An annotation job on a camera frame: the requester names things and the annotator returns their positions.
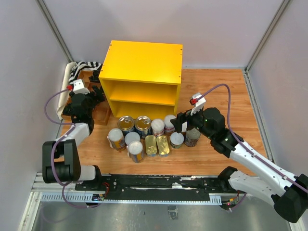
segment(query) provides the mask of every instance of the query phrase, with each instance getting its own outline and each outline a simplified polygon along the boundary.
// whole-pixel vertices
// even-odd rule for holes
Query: gold tin can
[[[142,139],[146,136],[151,135],[151,120],[147,116],[140,116],[135,120],[136,132],[140,135]]]
[[[156,137],[156,143],[158,146],[158,152],[161,157],[167,157],[169,155],[169,145],[166,136]]]
[[[145,137],[145,150],[146,154],[150,157],[156,156],[157,146],[156,146],[156,137],[155,136],[146,136]]]
[[[128,115],[123,116],[117,122],[117,126],[123,132],[123,135],[126,136],[131,131],[134,131],[134,119]]]

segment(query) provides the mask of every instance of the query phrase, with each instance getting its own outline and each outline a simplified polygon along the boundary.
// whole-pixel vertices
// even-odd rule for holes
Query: can
[[[182,133],[174,132],[170,136],[170,145],[172,148],[180,148],[184,142],[184,136]]]
[[[111,129],[108,133],[107,139],[109,140],[112,148],[119,152],[124,150],[126,147],[123,133],[118,128]]]
[[[164,134],[165,123],[162,119],[155,119],[151,123],[152,133],[154,136],[162,136]]]
[[[145,137],[145,152],[148,156],[156,156],[157,146],[156,146],[156,137],[155,136],[146,136]]]
[[[123,135],[126,136],[128,133],[134,131],[134,119],[128,115],[123,116],[117,122],[117,126],[123,132]]]
[[[170,152],[167,137],[166,136],[156,137],[156,143],[158,146],[159,156],[167,157]]]
[[[165,135],[167,136],[171,135],[175,131],[173,124],[170,122],[171,119],[176,119],[176,117],[174,115],[167,115],[164,119]]]
[[[133,141],[128,145],[129,156],[135,163],[144,160],[143,145],[140,141]]]
[[[126,148],[128,149],[128,145],[133,141],[140,141],[140,135],[134,131],[130,132],[125,136],[125,144],[127,145]]]
[[[146,136],[151,135],[151,120],[147,116],[140,116],[135,120],[136,132],[142,139]]]
[[[186,138],[185,138],[185,144],[187,147],[194,147],[196,146],[201,133],[193,128],[192,130],[186,131]]]

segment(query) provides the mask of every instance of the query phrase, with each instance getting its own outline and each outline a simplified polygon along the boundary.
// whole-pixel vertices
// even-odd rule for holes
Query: metal frame
[[[249,98],[250,98],[250,102],[251,102],[252,108],[254,110],[254,114],[255,114],[255,117],[256,117],[257,125],[259,127],[261,139],[262,139],[262,142],[263,142],[263,145],[264,145],[264,149],[265,149],[267,158],[269,160],[273,161],[273,155],[272,155],[271,147],[270,147],[270,144],[269,144],[270,142],[268,140],[267,132],[266,132],[266,129],[265,129],[265,125],[263,123],[264,119],[263,119],[262,114],[260,112],[260,108],[258,106],[258,102],[257,102],[257,99],[255,97],[254,90],[253,90],[251,82],[249,80],[250,79],[250,75],[249,75],[248,72],[243,71],[243,76],[244,76],[244,80],[245,80],[245,83],[246,83],[246,87],[247,87],[248,95],[249,95]]]
[[[38,212],[41,197],[42,197],[41,192],[31,192],[30,193],[26,208],[24,210],[23,217],[18,227],[18,231],[32,230],[35,217]]]
[[[44,15],[44,17],[45,17],[45,19],[46,19],[50,29],[51,29],[51,31],[53,32],[54,36],[56,37],[56,39],[57,39],[57,41],[58,41],[58,43],[59,43],[59,45],[60,45],[60,47],[61,47],[61,49],[62,49],[62,51],[63,51],[63,53],[65,55],[67,61],[69,63],[72,62],[73,61],[73,57],[72,57],[71,53],[69,52],[69,50],[68,50],[68,48],[67,48],[67,46],[66,46],[66,44],[65,44],[65,42],[64,42],[64,40],[63,40],[63,38],[61,36],[61,34],[60,34],[60,31],[58,30],[58,28],[57,28],[57,26],[56,26],[56,24],[55,24],[55,22],[54,22],[54,20],[53,20],[53,18],[51,16],[49,10],[48,10],[45,2],[44,2],[44,0],[36,0],[36,2],[38,4],[40,10],[42,11],[42,13],[43,13],[43,15]]]
[[[271,36],[272,32],[274,31],[276,25],[280,21],[283,13],[285,12],[285,10],[287,9],[287,7],[290,5],[290,3],[292,1],[293,0],[283,0],[282,1],[282,3],[280,4],[273,20],[269,24],[269,27],[267,28],[267,30],[265,31],[265,34],[263,35],[261,41],[259,42],[254,54],[252,55],[251,59],[249,60],[247,67],[245,68],[245,71],[249,71],[251,69],[252,65],[256,61],[257,57],[259,56],[260,52],[262,51],[263,47],[265,46],[266,42],[268,41],[269,37]]]

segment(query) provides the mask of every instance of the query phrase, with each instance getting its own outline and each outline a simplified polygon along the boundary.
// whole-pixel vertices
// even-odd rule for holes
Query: yellow shelf
[[[181,83],[182,45],[111,41],[101,76],[104,79]]]
[[[177,112],[182,45],[111,41],[99,76],[115,117]]]
[[[151,103],[161,105],[176,104],[177,85],[124,82],[103,80],[112,101]]]
[[[136,119],[139,116],[148,116],[153,119],[164,119],[166,115],[173,114],[174,106],[155,105],[145,103],[113,102],[115,117],[131,116]]]

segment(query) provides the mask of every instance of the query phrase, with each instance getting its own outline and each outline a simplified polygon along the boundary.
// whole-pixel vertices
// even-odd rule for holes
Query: wooden tabletop
[[[265,155],[256,119],[247,93],[241,70],[183,70],[178,113],[191,108],[189,99],[197,92],[204,93],[211,87],[226,83],[231,89],[231,127],[255,150]],[[228,92],[219,87],[207,95],[205,108],[216,107],[227,118]],[[107,126],[95,125],[92,134],[79,146],[78,154],[82,165],[98,165],[104,174],[155,174],[155,175],[218,175],[227,166],[255,175],[241,164],[217,153],[210,140],[201,136],[197,145],[180,149],[170,148],[168,157],[145,157],[136,164],[127,151],[111,149],[108,132],[117,127],[117,118],[110,115]]]

